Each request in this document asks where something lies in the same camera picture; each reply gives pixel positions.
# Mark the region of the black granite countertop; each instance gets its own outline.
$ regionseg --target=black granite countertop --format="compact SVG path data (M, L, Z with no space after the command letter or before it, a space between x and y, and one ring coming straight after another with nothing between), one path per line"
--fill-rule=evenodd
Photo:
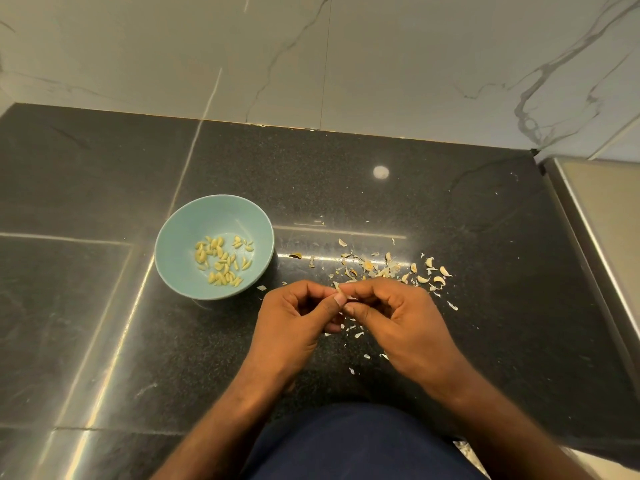
M224 390L263 293L195 303L152 262L170 209L215 193L271 218L267 288L330 284L338 238L435 256L453 274L435 302L476 368L564 444L640 445L640 406L529 152L212 121L190 152L197 126L37 105L0 119L4 471L147 474ZM379 352L368 333L322 336L275 417L356 399L451 431Z

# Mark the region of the metal edge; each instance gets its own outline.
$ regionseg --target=metal edge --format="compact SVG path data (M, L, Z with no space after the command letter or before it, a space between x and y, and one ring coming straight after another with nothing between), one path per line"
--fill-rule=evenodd
M579 258L596 302L600 307L611 338L618 349L620 359L640 401L640 336L629 317L628 307L618 292L607 264L598 251L598 243L592 238L588 222L582 216L579 204L572 195L569 183L556 158L545 161L543 177L552 200Z

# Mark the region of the forearm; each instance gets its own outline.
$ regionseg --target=forearm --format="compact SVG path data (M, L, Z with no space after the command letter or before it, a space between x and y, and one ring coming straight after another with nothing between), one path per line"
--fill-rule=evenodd
M494 480L590 479L516 405L469 365L457 391L441 398Z
M235 476L244 465L281 390L277 379L258 377L244 365L153 480Z

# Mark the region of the bowl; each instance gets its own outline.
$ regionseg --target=bowl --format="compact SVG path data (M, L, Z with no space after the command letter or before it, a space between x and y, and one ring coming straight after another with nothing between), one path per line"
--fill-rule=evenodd
M233 247L235 236L253 242L253 251L242 245ZM214 253L207 256L210 268L201 270L196 262L196 243L222 237L224 251L229 256L236 254L241 268L242 257L252 263L245 271L230 270L243 281L237 286L209 284L209 273L217 271L214 264L219 261ZM164 282L188 298L214 300L236 295L254 284L267 269L275 238L267 214L254 204L237 195L209 195L191 201L176 210L164 223L156 239L156 269Z

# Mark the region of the right hand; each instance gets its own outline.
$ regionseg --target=right hand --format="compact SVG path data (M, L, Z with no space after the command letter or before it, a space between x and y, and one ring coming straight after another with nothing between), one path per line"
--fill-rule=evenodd
M340 290L358 299L343 311L370 330L398 372L437 401L452 399L473 373L427 291L389 278L344 283Z

